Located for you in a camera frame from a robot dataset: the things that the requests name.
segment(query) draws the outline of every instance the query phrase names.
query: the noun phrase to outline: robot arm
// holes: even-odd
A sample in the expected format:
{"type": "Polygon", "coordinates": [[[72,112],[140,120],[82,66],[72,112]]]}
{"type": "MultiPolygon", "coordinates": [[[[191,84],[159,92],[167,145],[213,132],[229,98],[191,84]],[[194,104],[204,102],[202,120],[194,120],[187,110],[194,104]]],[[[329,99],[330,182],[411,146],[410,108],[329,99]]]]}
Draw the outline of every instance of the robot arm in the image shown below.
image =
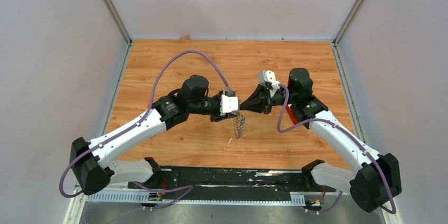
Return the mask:
{"type": "MultiPolygon", "coordinates": [[[[261,71],[258,79],[259,85],[254,93],[241,103],[240,109],[269,114],[272,106],[284,103],[285,90],[279,87],[272,71],[261,71]]],[[[380,174],[367,153],[379,164],[393,197],[402,191],[398,161],[390,153],[381,155],[347,130],[328,107],[312,94],[312,84],[306,69],[295,68],[290,71],[287,85],[290,94],[287,100],[288,113],[292,120],[298,122],[313,118],[304,126],[327,141],[347,161],[351,170],[316,160],[302,168],[302,172],[307,176],[306,185],[326,185],[350,193],[360,208],[372,212],[388,201],[388,195],[380,174]]]]}
{"type": "Polygon", "coordinates": [[[72,167],[84,194],[97,193],[113,183],[150,179],[158,169],[151,159],[117,161],[116,158],[145,139],[186,121],[190,114],[210,115],[212,122],[235,117],[234,112],[239,110],[235,92],[220,91],[208,97],[208,85],[206,78],[193,75],[180,89],[152,104],[149,113],[145,111],[122,127],[90,141],[86,142],[82,137],[73,141],[70,161],[98,146],[72,167]],[[111,137],[114,140],[103,145],[102,142],[111,137]]]}

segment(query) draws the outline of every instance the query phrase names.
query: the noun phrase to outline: cable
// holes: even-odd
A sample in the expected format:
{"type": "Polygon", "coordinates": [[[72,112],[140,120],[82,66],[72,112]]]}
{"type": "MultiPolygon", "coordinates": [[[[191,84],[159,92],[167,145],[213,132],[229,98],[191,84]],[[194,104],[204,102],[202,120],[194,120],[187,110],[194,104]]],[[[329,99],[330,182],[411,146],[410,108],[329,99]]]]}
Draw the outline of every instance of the cable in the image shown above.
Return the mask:
{"type": "Polygon", "coordinates": [[[336,198],[336,201],[328,209],[325,209],[325,210],[322,210],[322,211],[308,210],[307,208],[304,208],[304,209],[305,209],[305,212],[310,212],[310,213],[315,214],[315,215],[319,215],[321,213],[327,213],[327,212],[333,210],[336,207],[336,205],[339,203],[339,201],[341,201],[341,199],[342,199],[342,191],[339,192],[338,198],[336,198]]]}
{"type": "Polygon", "coordinates": [[[167,208],[167,207],[173,205],[174,203],[178,202],[179,200],[181,200],[185,195],[187,195],[191,190],[193,190],[192,185],[186,185],[186,186],[178,187],[175,189],[169,189],[169,190],[156,190],[156,189],[150,189],[150,188],[144,187],[143,185],[141,185],[138,182],[133,182],[133,183],[143,190],[147,190],[149,192],[156,192],[156,193],[169,193],[169,192],[175,192],[175,191],[181,191],[181,190],[187,189],[187,191],[185,191],[182,195],[180,195],[178,198],[174,199],[170,203],[163,204],[163,205],[157,206],[157,207],[151,207],[152,210],[167,208]]]}
{"type": "MultiPolygon", "coordinates": [[[[343,132],[345,135],[347,135],[347,137],[349,137],[359,147],[359,149],[361,151],[364,152],[366,150],[366,148],[361,143],[359,143],[356,140],[356,138],[353,137],[353,135],[351,135],[348,131],[346,131],[345,129],[343,129],[342,127],[340,127],[339,125],[337,125],[331,121],[321,119],[321,118],[306,119],[306,120],[300,121],[298,124],[295,124],[287,129],[282,130],[280,125],[282,124],[283,114],[285,113],[285,109],[288,104],[288,99],[290,97],[290,91],[288,90],[288,87],[283,84],[279,84],[279,86],[282,87],[283,89],[285,89],[286,97],[285,97],[285,101],[283,102],[282,111],[280,112],[280,116],[278,117],[278,122],[277,122],[277,131],[278,132],[286,133],[298,126],[301,126],[301,125],[309,123],[309,122],[324,122],[324,123],[331,125],[332,127],[336,128],[336,129],[338,129],[339,131],[343,132]]],[[[387,197],[389,198],[390,206],[392,207],[392,209],[391,210],[387,209],[384,206],[380,206],[380,207],[388,213],[395,214],[397,212],[397,208],[395,207],[394,197],[392,197],[392,192],[390,191],[389,184],[387,183],[387,180],[386,180],[386,176],[384,175],[384,172],[382,171],[378,162],[375,160],[375,158],[372,157],[372,155],[369,152],[366,152],[366,156],[367,156],[367,158],[369,158],[372,161],[372,163],[374,164],[375,168],[377,169],[377,171],[379,173],[379,176],[381,177],[384,187],[386,188],[387,197]]]]}
{"type": "MultiPolygon", "coordinates": [[[[160,78],[162,77],[162,74],[165,72],[165,70],[168,68],[169,65],[171,65],[171,63],[174,62],[174,60],[180,58],[181,56],[188,54],[188,53],[195,53],[198,55],[201,55],[202,57],[204,57],[205,59],[207,59],[207,61],[213,66],[213,68],[216,70],[216,72],[218,73],[219,77],[221,77],[222,82],[224,82],[224,85],[226,85],[227,87],[227,91],[231,92],[231,88],[229,86],[229,83],[227,83],[227,80],[224,78],[224,75],[222,75],[221,71],[219,70],[219,68],[216,66],[216,64],[204,53],[200,52],[200,51],[195,51],[195,50],[187,50],[184,52],[179,53],[178,55],[176,55],[175,57],[173,57],[170,61],[168,61],[168,63],[162,68],[162,70],[160,71],[160,73],[157,75],[157,78],[155,79],[154,82],[154,86],[153,89],[151,91],[151,97],[150,97],[150,102],[148,104],[148,108],[146,109],[145,114],[140,118],[140,120],[138,121],[138,123],[143,122],[148,115],[151,112],[151,105],[154,102],[154,95],[155,95],[155,89],[157,87],[158,81],[160,80],[160,78]]],[[[132,124],[131,126],[129,126],[128,128],[124,129],[123,131],[117,133],[116,135],[106,139],[105,141],[101,142],[101,144],[106,145],[107,143],[113,141],[114,139],[124,135],[125,133],[127,133],[128,131],[134,129],[137,126],[137,123],[132,124]]],[[[64,172],[62,172],[62,176],[61,179],[59,181],[59,192],[61,193],[61,195],[65,198],[74,198],[80,194],[83,193],[83,191],[79,191],[75,194],[67,194],[64,192],[64,180],[66,179],[66,176],[68,174],[68,172],[70,171],[70,169],[84,156],[90,154],[91,152],[95,151],[96,149],[99,148],[99,145],[96,145],[90,149],[88,149],[87,151],[83,152],[82,154],[80,154],[78,157],[76,157],[73,161],[70,162],[70,164],[66,167],[66,169],[64,170],[64,172]]]]}
{"type": "Polygon", "coordinates": [[[322,197],[319,199],[319,201],[322,201],[322,204],[325,203],[325,185],[322,186],[322,197]]]}

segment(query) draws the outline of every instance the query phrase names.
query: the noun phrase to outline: white wall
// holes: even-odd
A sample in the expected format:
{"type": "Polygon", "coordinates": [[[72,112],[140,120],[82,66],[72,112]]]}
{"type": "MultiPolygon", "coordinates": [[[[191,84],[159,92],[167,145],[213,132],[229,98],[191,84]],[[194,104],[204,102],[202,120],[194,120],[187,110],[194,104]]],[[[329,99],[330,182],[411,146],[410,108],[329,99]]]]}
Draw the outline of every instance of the white wall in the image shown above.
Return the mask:
{"type": "Polygon", "coordinates": [[[368,143],[400,161],[403,223],[446,223],[448,0],[366,0],[340,45],[368,143]]]}
{"type": "Polygon", "coordinates": [[[132,38],[332,39],[355,0],[112,0],[132,38]]]}
{"type": "Polygon", "coordinates": [[[102,0],[0,0],[1,223],[62,223],[70,144],[101,133],[125,49],[102,0]]]}

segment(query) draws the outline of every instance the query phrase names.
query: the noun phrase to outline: wooden table surface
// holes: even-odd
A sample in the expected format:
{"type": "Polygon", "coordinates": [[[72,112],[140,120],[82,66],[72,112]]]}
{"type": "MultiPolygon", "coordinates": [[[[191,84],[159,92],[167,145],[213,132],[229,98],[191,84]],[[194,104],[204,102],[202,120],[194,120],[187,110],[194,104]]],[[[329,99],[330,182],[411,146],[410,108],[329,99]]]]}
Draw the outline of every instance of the wooden table surface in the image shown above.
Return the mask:
{"type": "MultiPolygon", "coordinates": [[[[277,80],[286,85],[291,69],[307,68],[314,82],[314,94],[345,127],[352,130],[328,42],[136,40],[108,132],[146,109],[156,76],[169,59],[185,50],[199,50],[211,57],[243,101],[255,90],[260,70],[274,71],[277,80]]],[[[192,74],[202,75],[209,80],[210,96],[225,89],[213,67],[204,58],[188,54],[168,67],[156,88],[155,100],[181,87],[192,74]]],[[[316,159],[322,159],[331,165],[348,168],[335,150],[305,127],[280,134],[277,131],[280,109],[274,107],[269,115],[243,111],[246,124],[244,136],[240,139],[235,138],[231,119],[212,123],[208,116],[190,115],[186,122],[143,141],[123,154],[120,160],[153,157],[160,165],[300,169],[316,159]]],[[[285,113],[282,128],[291,125],[285,113]]]]}

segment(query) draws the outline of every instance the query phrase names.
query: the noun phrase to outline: cable tie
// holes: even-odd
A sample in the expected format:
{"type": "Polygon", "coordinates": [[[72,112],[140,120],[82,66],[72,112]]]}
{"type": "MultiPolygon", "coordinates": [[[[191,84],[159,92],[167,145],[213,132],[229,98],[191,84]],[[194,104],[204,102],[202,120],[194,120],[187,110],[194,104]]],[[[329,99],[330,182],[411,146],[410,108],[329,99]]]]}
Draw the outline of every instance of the cable tie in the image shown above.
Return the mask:
{"type": "Polygon", "coordinates": [[[367,147],[366,150],[364,150],[364,152],[362,152],[362,154],[366,155],[367,153],[370,153],[370,151],[372,151],[372,148],[367,147]]]}

